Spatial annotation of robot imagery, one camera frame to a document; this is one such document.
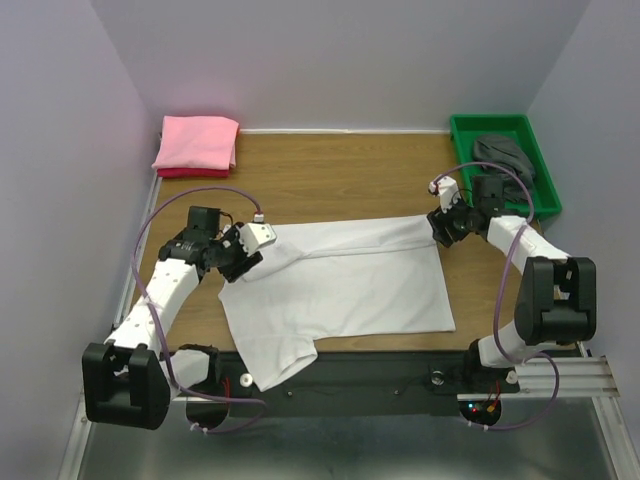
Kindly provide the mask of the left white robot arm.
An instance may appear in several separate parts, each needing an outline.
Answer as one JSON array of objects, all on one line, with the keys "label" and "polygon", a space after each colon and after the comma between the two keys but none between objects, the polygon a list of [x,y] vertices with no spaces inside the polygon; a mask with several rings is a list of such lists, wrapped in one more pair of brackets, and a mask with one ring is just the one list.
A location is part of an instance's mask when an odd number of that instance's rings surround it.
[{"label": "left white robot arm", "polygon": [[249,223],[223,226],[225,215],[190,207],[185,227],[159,249],[150,280],[136,283],[140,296],[125,319],[104,342],[86,347],[81,364],[90,421],[155,430],[179,395],[215,408],[213,419],[193,422],[193,428],[212,433],[224,421],[235,400],[218,349],[187,344],[171,351],[166,334],[206,274],[215,270],[233,283],[277,239],[260,213]]}]

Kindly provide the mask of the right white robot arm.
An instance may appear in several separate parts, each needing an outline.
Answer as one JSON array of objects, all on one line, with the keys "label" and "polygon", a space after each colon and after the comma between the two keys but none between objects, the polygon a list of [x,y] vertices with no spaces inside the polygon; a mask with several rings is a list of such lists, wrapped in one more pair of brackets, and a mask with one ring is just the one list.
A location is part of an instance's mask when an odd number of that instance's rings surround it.
[{"label": "right white robot arm", "polygon": [[593,338],[597,328],[595,263],[553,246],[529,220],[505,205],[501,178],[475,177],[471,197],[456,180],[434,179],[428,190],[439,200],[427,219],[433,238],[444,247],[470,234],[504,253],[521,282],[513,319],[495,324],[490,335],[472,342],[460,366],[463,384],[482,390],[507,369],[541,352],[545,345],[571,345]]}]

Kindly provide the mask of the white t shirt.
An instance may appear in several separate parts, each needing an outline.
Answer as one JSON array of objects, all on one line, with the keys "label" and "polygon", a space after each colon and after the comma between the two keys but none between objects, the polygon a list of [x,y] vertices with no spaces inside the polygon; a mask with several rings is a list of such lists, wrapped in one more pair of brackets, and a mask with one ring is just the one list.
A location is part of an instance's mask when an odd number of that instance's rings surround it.
[{"label": "white t shirt", "polygon": [[422,216],[277,225],[262,261],[219,293],[249,375],[269,390],[312,364],[315,341],[453,332]]}]

